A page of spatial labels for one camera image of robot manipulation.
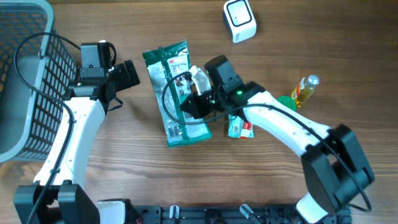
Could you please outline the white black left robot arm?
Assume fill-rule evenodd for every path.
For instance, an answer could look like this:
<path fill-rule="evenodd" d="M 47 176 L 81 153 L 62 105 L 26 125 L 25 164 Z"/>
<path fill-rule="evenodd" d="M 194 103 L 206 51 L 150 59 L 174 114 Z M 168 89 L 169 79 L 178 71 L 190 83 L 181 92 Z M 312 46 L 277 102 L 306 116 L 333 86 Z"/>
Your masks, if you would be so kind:
<path fill-rule="evenodd" d="M 117 92 L 140 83 L 133 63 L 116 63 L 109 42 L 80 47 L 79 77 L 59 103 L 63 117 L 52 149 L 32 185 L 17 188 L 14 205 L 22 223 L 134 223 L 128 199 L 94 203 L 84 190 L 88 157 L 109 103 Z"/>

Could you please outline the yellow oil bottle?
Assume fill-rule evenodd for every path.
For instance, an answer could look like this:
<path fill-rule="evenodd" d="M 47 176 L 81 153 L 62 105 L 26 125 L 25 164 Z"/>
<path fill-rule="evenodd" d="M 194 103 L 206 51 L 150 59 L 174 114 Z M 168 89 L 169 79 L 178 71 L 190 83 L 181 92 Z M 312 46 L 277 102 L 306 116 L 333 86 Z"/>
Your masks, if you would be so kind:
<path fill-rule="evenodd" d="M 320 80 L 317 75 L 303 77 L 290 96 L 295 101 L 296 107 L 300 108 L 313 95 L 319 84 Z"/>

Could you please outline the red coffee stick sachet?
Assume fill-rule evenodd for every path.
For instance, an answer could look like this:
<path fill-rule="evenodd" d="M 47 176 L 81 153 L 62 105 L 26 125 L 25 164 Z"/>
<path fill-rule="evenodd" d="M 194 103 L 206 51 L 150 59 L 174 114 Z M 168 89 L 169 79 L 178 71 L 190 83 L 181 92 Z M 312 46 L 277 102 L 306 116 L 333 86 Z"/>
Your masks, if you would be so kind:
<path fill-rule="evenodd" d="M 241 130 L 240 138 L 241 139 L 247 139 L 247 138 L 253 138 L 254 137 L 254 131 L 253 131 L 253 126 L 249 122 L 243 122 L 243 127 Z"/>

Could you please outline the mint green sachet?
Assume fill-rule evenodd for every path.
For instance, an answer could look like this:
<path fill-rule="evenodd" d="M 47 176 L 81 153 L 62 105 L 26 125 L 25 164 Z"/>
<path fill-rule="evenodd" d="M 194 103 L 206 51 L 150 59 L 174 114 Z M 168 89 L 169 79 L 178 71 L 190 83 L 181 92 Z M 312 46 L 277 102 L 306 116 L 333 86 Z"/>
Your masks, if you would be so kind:
<path fill-rule="evenodd" d="M 240 138 L 243 124 L 244 121 L 239 116 L 229 115 L 228 136 L 231 138 Z"/>

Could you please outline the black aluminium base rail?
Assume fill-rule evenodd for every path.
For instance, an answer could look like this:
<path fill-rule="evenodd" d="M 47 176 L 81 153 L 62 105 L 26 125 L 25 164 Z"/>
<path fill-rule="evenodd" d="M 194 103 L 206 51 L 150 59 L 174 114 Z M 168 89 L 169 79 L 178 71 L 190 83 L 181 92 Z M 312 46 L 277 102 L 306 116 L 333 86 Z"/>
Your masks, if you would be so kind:
<path fill-rule="evenodd" d="M 132 224 L 305 224 L 293 204 L 272 204 L 263 207 L 161 207 L 128 205 L 124 223 Z"/>

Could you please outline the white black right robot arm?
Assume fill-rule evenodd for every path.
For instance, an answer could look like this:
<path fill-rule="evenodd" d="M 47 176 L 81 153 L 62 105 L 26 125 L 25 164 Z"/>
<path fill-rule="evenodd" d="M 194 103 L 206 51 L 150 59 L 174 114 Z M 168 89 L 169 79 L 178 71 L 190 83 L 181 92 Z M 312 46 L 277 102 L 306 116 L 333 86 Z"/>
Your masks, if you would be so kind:
<path fill-rule="evenodd" d="M 226 112 L 260 127 L 299 156 L 307 194 L 295 209 L 307 223 L 316 223 L 352 206 L 361 195 L 366 210 L 371 204 L 364 190 L 375 180 L 374 172 L 355 133 L 341 124 L 337 128 L 316 123 L 277 101 L 256 82 L 243 82 L 225 55 L 183 72 L 196 91 L 180 109 L 196 119 L 213 111 Z"/>

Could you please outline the green lid jar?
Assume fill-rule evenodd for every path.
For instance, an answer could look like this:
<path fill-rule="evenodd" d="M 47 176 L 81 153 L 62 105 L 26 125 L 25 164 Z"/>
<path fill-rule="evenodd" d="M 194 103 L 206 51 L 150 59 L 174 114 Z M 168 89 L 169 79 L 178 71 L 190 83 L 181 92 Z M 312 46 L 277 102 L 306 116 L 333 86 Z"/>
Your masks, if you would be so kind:
<path fill-rule="evenodd" d="M 280 96 L 278 97 L 277 101 L 281 103 L 282 105 L 286 106 L 287 108 L 291 109 L 292 111 L 297 110 L 297 105 L 295 100 L 293 100 L 289 96 Z"/>

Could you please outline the grey plastic mesh basket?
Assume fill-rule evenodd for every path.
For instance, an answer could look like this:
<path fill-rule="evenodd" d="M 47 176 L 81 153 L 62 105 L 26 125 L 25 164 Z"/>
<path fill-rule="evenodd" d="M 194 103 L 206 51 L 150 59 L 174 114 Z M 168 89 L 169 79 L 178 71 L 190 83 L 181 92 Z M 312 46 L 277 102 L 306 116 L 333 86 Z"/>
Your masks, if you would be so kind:
<path fill-rule="evenodd" d="M 76 77 L 66 43 L 56 37 L 47 1 L 1 1 L 1 162 L 44 161 L 62 119 L 60 99 Z"/>

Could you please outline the white barcode scanner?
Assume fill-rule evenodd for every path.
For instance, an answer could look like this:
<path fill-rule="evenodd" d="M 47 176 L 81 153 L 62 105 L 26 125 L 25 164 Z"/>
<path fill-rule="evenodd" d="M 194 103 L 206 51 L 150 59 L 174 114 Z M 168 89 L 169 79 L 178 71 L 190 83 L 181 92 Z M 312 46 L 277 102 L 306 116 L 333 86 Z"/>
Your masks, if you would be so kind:
<path fill-rule="evenodd" d="M 257 23 L 248 0 L 225 2 L 223 22 L 234 44 L 254 37 L 257 31 Z"/>

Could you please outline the green white gloves package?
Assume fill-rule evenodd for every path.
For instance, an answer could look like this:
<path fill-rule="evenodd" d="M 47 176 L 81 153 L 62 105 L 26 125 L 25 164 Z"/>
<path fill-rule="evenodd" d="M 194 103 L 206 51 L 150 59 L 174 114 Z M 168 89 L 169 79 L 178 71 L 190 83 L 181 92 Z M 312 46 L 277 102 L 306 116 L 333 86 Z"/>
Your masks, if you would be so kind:
<path fill-rule="evenodd" d="M 165 92 L 165 96 L 162 97 L 166 84 L 173 77 L 191 68 L 188 42 L 184 40 L 144 52 L 142 55 L 162 116 L 168 146 L 187 146 L 211 139 L 212 133 L 206 124 L 180 124 L 170 119 L 164 111 L 164 108 L 167 108 L 174 118 L 184 122 L 196 121 L 192 115 L 180 110 L 180 104 L 192 94 L 191 84 L 184 77 L 174 80 Z"/>

